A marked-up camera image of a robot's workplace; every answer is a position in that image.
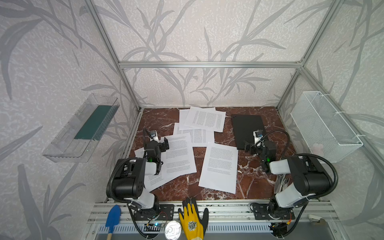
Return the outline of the clear plastic tray green base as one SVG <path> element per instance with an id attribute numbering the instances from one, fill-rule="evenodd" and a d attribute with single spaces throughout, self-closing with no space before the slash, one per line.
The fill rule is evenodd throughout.
<path id="1" fill-rule="evenodd" d="M 90 94 L 43 151 L 55 163 L 86 163 L 120 107 L 117 97 Z"/>

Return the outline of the printed paper middle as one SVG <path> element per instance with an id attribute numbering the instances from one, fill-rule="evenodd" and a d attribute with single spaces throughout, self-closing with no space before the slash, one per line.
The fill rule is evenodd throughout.
<path id="1" fill-rule="evenodd" d="M 193 148 L 207 147 L 208 143 L 215 142 L 215 134 L 213 131 L 204 129 L 180 130 L 179 123 L 175 123 L 173 135 L 181 134 L 190 135 Z"/>

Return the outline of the printed paper back underneath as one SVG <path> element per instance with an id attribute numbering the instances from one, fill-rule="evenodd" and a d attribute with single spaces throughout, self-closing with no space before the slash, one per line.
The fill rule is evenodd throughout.
<path id="1" fill-rule="evenodd" d="M 188 115 L 189 109 L 180 110 L 180 120 L 179 120 L 179 127 L 181 130 L 190 130 L 190 129 L 196 129 L 196 128 L 190 128 L 185 126 L 184 122 L 186 120 L 186 117 Z"/>

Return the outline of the printed paper top back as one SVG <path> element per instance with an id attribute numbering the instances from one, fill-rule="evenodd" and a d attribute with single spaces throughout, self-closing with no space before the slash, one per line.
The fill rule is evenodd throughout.
<path id="1" fill-rule="evenodd" d="M 190 128 L 222 133 L 224 131 L 225 118 L 226 112 L 191 107 L 184 124 Z"/>

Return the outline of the blue small shovel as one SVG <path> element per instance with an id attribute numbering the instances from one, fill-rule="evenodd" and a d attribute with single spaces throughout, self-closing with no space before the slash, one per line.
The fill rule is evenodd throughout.
<path id="1" fill-rule="evenodd" d="M 119 205 L 115 205 L 111 208 L 105 227 L 109 228 L 109 232 L 107 235 L 107 240 L 112 239 L 112 235 L 114 232 L 114 228 L 116 225 L 120 223 L 120 217 L 121 217 L 121 208 Z"/>

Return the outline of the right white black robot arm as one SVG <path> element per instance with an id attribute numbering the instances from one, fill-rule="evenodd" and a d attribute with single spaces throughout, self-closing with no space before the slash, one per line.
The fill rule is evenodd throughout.
<path id="1" fill-rule="evenodd" d="M 277 145 L 267 139 L 261 130 L 253 132 L 254 143 L 244 142 L 245 152 L 261 159 L 263 172 L 283 178 L 281 183 L 293 182 L 281 187 L 267 204 L 251 203 L 250 210 L 256 220 L 282 220 L 285 224 L 295 220 L 295 208 L 304 208 L 311 199 L 324 197 L 335 190 L 338 173 L 325 158 L 314 154 L 282 153 L 277 159 Z"/>

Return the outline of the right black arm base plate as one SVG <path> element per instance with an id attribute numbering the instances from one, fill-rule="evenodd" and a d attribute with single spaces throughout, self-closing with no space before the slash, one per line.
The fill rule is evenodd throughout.
<path id="1" fill-rule="evenodd" d="M 291 221 L 295 220 L 293 208 L 281 208 L 275 204 L 251 203 L 250 210 L 255 220 Z"/>

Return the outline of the yellow black work glove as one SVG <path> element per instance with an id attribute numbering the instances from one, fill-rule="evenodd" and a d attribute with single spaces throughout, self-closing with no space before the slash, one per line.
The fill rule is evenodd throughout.
<path id="1" fill-rule="evenodd" d="M 200 218 L 195 198 L 186 198 L 182 201 L 183 210 L 178 209 L 181 226 L 187 240 L 203 240 L 209 223 L 209 210 L 204 209 Z"/>

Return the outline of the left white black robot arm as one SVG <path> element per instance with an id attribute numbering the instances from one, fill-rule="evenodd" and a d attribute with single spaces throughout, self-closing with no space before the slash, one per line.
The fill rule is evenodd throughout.
<path id="1" fill-rule="evenodd" d="M 127 204 L 131 211 L 140 214 L 160 213 L 159 200 L 145 185 L 146 176 L 159 176 L 162 170 L 162 153 L 169 150 L 167 138 L 151 140 L 145 144 L 144 155 L 118 160 L 106 188 L 108 198 Z"/>

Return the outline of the small green circuit board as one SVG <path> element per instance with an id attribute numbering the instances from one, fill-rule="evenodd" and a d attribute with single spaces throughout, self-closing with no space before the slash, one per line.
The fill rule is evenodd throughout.
<path id="1" fill-rule="evenodd" d="M 164 229 L 165 224 L 164 223 L 154 223 L 154 224 L 146 224 L 145 230 L 147 232 L 160 232 Z"/>

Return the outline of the white tape dispenser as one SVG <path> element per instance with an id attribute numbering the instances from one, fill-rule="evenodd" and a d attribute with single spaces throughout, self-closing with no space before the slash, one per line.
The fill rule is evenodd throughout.
<path id="1" fill-rule="evenodd" d="M 320 216 L 316 216 L 316 215 L 308 215 L 308 218 L 310 220 L 311 223 L 313 223 L 314 225 L 325 225 L 326 224 L 326 220 Z"/>

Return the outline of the black folder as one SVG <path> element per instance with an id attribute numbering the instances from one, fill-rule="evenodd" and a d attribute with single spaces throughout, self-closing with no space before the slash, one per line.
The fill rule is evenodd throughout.
<path id="1" fill-rule="evenodd" d="M 260 115 L 232 115 L 232 123 L 238 150 L 244 150 L 246 143 L 255 143 L 255 131 L 261 131 L 262 136 L 267 133 Z"/>

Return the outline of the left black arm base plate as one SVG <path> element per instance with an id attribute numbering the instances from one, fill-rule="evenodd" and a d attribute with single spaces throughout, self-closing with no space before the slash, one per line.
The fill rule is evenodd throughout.
<path id="1" fill-rule="evenodd" d="M 174 204 L 155 205 L 151 209 L 134 211 L 134 219 L 136 221 L 145 221 L 157 219 L 161 221 L 172 221 L 174 218 Z"/>

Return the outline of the printed paper sheet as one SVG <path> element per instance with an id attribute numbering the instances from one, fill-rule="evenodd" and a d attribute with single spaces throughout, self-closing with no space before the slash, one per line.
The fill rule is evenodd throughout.
<path id="1" fill-rule="evenodd" d="M 161 174 L 167 180 L 197 172 L 191 135 L 180 134 L 166 137 L 169 149 L 162 153 L 164 162 Z"/>
<path id="2" fill-rule="evenodd" d="M 231 194 L 236 193 L 238 150 L 209 142 L 203 161 L 199 186 Z"/>

